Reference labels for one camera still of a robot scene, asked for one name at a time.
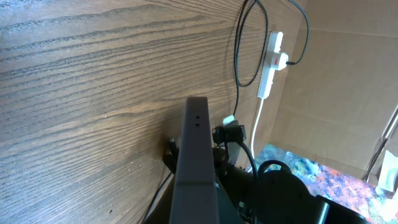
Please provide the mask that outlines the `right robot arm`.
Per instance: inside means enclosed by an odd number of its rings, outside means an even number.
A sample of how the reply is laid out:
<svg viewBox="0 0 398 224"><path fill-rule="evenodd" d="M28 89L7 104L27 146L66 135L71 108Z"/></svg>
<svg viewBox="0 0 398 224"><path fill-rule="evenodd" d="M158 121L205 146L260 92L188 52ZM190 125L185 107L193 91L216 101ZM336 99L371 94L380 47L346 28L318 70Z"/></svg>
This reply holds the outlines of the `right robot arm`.
<svg viewBox="0 0 398 224"><path fill-rule="evenodd" d="M290 167L277 160L257 166L253 172L235 166L240 151L249 152L243 142L243 125L229 124L212 130L216 174L242 220L248 223L366 223L359 213L320 195L313 196Z"/></svg>

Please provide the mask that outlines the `smartphone with blue screen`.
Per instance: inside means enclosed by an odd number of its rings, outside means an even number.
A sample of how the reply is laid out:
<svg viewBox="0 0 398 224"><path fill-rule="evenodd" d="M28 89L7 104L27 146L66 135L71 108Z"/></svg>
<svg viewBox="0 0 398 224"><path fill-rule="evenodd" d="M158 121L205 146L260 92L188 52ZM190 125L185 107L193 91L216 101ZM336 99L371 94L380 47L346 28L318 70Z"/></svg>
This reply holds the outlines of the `smartphone with blue screen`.
<svg viewBox="0 0 398 224"><path fill-rule="evenodd" d="M218 223L208 99L187 98L170 223Z"/></svg>

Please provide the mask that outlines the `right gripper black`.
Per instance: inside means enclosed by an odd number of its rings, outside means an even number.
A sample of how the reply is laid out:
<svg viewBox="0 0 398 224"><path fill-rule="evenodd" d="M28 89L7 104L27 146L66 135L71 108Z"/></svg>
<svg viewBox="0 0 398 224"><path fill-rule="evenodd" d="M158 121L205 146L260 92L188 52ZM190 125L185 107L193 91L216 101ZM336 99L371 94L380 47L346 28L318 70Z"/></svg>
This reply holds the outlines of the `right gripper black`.
<svg viewBox="0 0 398 224"><path fill-rule="evenodd" d="M217 126L212 129L213 142L217 146L224 146L228 164L235 165L238 160L241 146L246 140L244 125L228 124L226 126Z"/></svg>

